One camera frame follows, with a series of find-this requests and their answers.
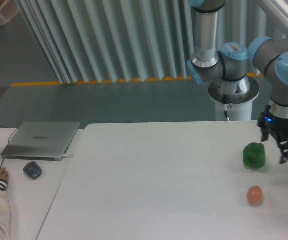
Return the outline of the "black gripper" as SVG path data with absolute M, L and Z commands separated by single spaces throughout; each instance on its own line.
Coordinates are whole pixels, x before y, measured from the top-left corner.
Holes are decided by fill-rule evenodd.
M 280 164 L 288 162 L 288 118 L 280 118 L 271 113 L 272 106 L 267 105 L 264 112 L 261 112 L 257 126 L 261 132 L 261 142 L 268 140 L 271 135 L 280 149 Z

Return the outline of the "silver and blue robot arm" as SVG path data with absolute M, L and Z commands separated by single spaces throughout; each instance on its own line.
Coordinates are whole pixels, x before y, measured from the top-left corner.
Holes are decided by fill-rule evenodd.
M 225 120 L 232 107 L 251 103 L 259 93 L 255 79 L 246 75 L 247 62 L 259 70 L 272 85 L 270 102 L 259 115 L 261 139 L 275 139 L 281 152 L 280 164 L 288 162 L 288 0 L 259 0 L 259 7 L 271 17 L 285 39 L 259 37 L 249 47 L 228 42 L 216 48 L 218 14 L 222 0 L 191 0 L 195 14 L 194 52 L 187 71 L 197 84 L 210 82 L 209 96 L 220 104 Z

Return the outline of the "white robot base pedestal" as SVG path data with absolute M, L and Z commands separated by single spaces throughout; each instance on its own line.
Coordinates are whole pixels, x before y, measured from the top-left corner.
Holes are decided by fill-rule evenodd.
M 214 102 L 216 121 L 250 121 L 259 84 L 247 76 L 234 82 L 219 79 L 211 82 L 208 93 Z

